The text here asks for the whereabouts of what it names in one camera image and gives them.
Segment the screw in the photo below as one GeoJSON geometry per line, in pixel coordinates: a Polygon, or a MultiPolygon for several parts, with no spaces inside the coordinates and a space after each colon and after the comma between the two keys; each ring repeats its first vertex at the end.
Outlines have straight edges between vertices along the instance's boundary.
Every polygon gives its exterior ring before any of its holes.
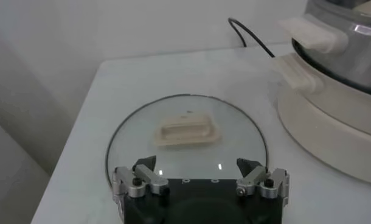
{"type": "Polygon", "coordinates": [[[141,186],[141,184],[142,184],[141,178],[138,178],[138,177],[133,178],[133,185],[134,186],[141,186]]]}
{"type": "Polygon", "coordinates": [[[267,187],[267,188],[272,188],[273,184],[274,184],[274,181],[272,179],[266,179],[264,181],[264,186],[267,187]]]}
{"type": "Polygon", "coordinates": [[[237,192],[238,196],[245,196],[246,194],[246,190],[243,189],[242,187],[238,187],[235,191],[237,192]]]}

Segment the glass pot lid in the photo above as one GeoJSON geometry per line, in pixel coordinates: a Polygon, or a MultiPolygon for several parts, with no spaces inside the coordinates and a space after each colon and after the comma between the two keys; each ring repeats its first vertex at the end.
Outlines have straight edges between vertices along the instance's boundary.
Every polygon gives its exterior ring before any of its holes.
{"type": "Polygon", "coordinates": [[[106,153],[108,180],[116,167],[149,156],[157,156],[154,172],[164,178],[239,179],[238,158],[268,165],[263,135],[245,112],[191,94],[148,103],[119,125],[106,153]]]}

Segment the power cord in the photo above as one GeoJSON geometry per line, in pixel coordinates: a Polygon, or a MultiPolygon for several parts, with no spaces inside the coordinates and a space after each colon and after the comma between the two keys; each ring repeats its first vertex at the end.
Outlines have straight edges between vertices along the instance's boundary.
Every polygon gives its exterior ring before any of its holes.
{"type": "Polygon", "coordinates": [[[256,36],[256,34],[254,34],[251,30],[249,30],[244,24],[240,23],[238,20],[233,19],[233,18],[229,18],[227,19],[227,21],[229,22],[230,26],[234,29],[234,31],[237,33],[237,35],[241,38],[241,41],[244,47],[247,46],[246,42],[234,24],[241,27],[245,32],[247,32],[251,37],[253,37],[253,39],[258,43],[258,45],[260,45],[264,49],[264,51],[269,56],[271,56],[271,58],[275,57],[275,55],[265,46],[265,44],[256,36]]]}

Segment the white table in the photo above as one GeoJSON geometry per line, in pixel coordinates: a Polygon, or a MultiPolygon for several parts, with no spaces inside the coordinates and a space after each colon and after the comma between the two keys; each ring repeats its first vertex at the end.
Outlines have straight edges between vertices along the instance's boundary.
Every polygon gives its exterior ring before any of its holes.
{"type": "MultiPolygon", "coordinates": [[[[289,45],[271,49],[277,55],[292,51],[289,45]]],[[[109,139],[133,110],[177,93],[219,97],[258,123],[269,146],[271,167],[291,174],[284,223],[371,224],[371,184],[326,166],[282,127],[275,108],[281,78],[268,62],[259,47],[104,62],[32,224],[120,223],[105,177],[109,139]]]]}

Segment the white wall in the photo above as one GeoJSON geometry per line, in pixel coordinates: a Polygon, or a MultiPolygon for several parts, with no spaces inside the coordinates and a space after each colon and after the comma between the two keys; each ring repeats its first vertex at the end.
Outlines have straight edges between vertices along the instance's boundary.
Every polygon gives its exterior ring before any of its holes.
{"type": "Polygon", "coordinates": [[[267,43],[288,41],[276,21],[305,3],[0,0],[0,124],[51,172],[101,61],[240,46],[230,16],[267,43]]]}
{"type": "Polygon", "coordinates": [[[29,224],[47,173],[0,127],[0,224],[29,224]]]}

